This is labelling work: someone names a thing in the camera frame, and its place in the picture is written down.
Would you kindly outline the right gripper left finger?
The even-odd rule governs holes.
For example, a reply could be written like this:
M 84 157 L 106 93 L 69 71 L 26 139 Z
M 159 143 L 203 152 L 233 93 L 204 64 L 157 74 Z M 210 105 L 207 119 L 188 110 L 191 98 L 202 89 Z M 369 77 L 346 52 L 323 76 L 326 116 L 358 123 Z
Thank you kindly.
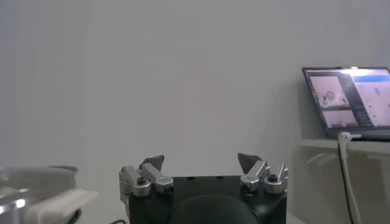
M 161 172 L 165 156 L 146 158 L 137 167 L 124 166 L 119 171 L 119 191 L 123 196 L 148 196 L 152 188 L 160 194 L 170 194 L 174 190 L 173 177 Z

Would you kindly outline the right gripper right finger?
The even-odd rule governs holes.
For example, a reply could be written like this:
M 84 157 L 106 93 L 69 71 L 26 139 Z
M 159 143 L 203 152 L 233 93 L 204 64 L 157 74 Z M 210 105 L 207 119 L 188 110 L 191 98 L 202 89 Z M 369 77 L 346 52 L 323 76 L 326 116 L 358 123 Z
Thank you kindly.
M 285 164 L 274 174 L 267 162 L 257 155 L 238 153 L 238 162 L 243 170 L 239 183 L 244 194 L 253 194 L 260 188 L 268 194 L 288 192 L 288 168 Z

